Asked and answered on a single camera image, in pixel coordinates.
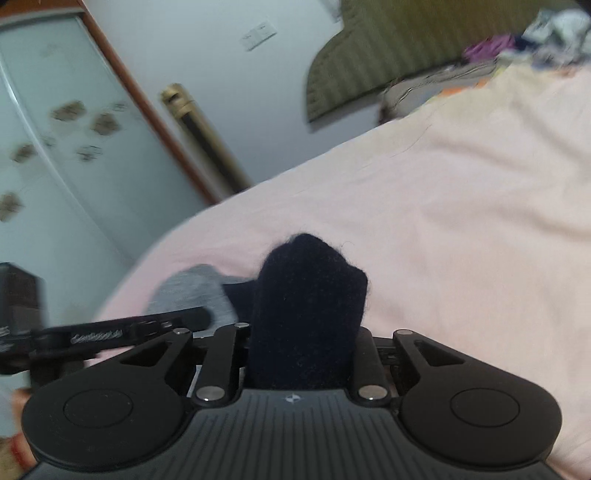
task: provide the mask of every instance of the gray sock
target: gray sock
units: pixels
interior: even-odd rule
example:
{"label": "gray sock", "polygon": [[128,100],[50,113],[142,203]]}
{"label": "gray sock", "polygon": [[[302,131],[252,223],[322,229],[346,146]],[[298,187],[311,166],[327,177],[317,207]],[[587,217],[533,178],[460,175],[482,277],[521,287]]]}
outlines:
{"label": "gray sock", "polygon": [[217,328],[238,321],[222,285],[248,280],[250,278],[222,275],[211,265],[197,265],[165,280],[152,296],[144,313],[151,315],[205,307],[212,315],[212,325],[207,330],[196,332],[195,336],[210,336]]}

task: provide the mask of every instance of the logo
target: logo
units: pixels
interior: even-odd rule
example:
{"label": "logo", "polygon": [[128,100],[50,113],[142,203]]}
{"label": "logo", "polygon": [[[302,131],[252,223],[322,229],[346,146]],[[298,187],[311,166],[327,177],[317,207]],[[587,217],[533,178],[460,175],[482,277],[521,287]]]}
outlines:
{"label": "logo", "polygon": [[88,342],[104,342],[105,340],[113,340],[115,338],[123,337],[123,330],[110,330],[108,332],[94,332],[86,333],[84,335],[75,334],[70,339],[70,343],[75,345],[77,343]]}
{"label": "logo", "polygon": [[291,395],[286,396],[285,401],[291,403],[292,405],[294,403],[298,403],[301,400],[301,397],[299,395],[296,395],[295,393],[292,393]]}

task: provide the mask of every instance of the round pad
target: round pad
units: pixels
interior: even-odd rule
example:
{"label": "round pad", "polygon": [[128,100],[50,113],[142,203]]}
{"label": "round pad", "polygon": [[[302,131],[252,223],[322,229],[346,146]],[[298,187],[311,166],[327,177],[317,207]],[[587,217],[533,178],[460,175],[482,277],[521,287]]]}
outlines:
{"label": "round pad", "polygon": [[519,415],[519,404],[498,390],[472,388],[452,398],[452,412],[475,427],[501,427]]}
{"label": "round pad", "polygon": [[400,418],[427,450],[471,468],[544,459],[562,421],[546,390],[480,362],[425,369]]}
{"label": "round pad", "polygon": [[181,399],[151,368],[93,368],[46,385],[25,406],[23,431],[38,460],[108,471],[149,458],[178,434]]}
{"label": "round pad", "polygon": [[124,421],[133,407],[131,399],[117,390],[89,390],[68,400],[64,415],[79,427],[100,429]]}

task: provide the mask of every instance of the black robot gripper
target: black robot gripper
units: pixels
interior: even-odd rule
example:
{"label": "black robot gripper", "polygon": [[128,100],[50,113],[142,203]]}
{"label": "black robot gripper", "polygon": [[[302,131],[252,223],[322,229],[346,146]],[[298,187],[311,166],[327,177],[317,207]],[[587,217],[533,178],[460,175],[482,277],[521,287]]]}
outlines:
{"label": "black robot gripper", "polygon": [[361,328],[347,388],[257,390],[248,338],[248,324],[177,329],[46,385],[23,415],[40,461],[27,478],[558,479],[543,461],[560,409],[527,380]]}

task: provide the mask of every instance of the wooden door frame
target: wooden door frame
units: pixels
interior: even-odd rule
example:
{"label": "wooden door frame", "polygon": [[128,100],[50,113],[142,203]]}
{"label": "wooden door frame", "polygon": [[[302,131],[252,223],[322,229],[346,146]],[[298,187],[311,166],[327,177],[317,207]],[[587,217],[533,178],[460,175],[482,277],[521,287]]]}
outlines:
{"label": "wooden door frame", "polygon": [[72,10],[73,8],[82,9],[79,15],[90,36],[99,47],[99,50],[115,74],[119,77],[119,81],[127,90],[138,109],[142,112],[145,120],[184,171],[193,187],[201,194],[206,204],[215,205],[218,203],[216,196],[214,196],[191,159],[168,130],[166,124],[158,113],[156,113],[156,110],[151,106],[148,98],[125,67],[82,0],[8,0],[6,5],[0,7],[0,21],[11,17],[15,19],[18,17],[26,18],[26,16],[36,12],[42,13],[44,11],[54,10],[56,12],[59,10],[67,12],[68,9]]}

